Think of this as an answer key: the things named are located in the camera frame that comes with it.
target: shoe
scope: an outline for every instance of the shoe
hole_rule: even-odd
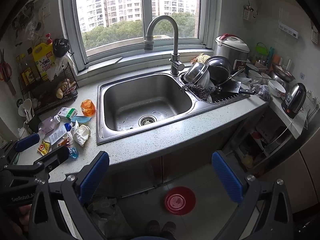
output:
[[[169,221],[169,222],[166,222],[166,224],[163,226],[161,232],[164,232],[164,231],[167,231],[167,232],[170,232],[173,236],[176,232],[176,224]]]
[[[157,220],[151,220],[146,227],[147,236],[158,236],[160,233],[160,225]]]

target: orange glass jar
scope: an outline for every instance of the orange glass jar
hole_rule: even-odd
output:
[[[85,116],[93,116],[96,113],[96,107],[90,99],[81,103],[81,111]]]

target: red scissors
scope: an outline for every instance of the red scissors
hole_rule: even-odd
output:
[[[9,89],[12,93],[12,95],[16,94],[16,90],[14,89],[10,77],[12,75],[12,68],[10,67],[10,65],[8,63],[6,63],[4,61],[4,49],[1,51],[0,50],[0,57],[1,57],[1,63],[0,63],[0,80],[3,80],[4,82],[6,82],[9,86]]]

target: kitchen sink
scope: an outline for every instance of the kitchen sink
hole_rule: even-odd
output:
[[[151,72],[98,86],[97,144],[232,103],[248,95],[219,96],[208,103],[184,91],[181,75]]]

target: tree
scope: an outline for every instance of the tree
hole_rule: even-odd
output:
[[[172,18],[177,22],[179,37],[194,37],[195,16],[189,12],[173,13]],[[170,22],[160,21],[154,31],[154,35],[167,35],[173,37],[173,28]],[[98,26],[89,32],[82,33],[82,40],[85,50],[93,49],[98,46],[109,44],[116,41],[123,41],[143,36],[142,22],[139,21],[121,21],[110,27]]]

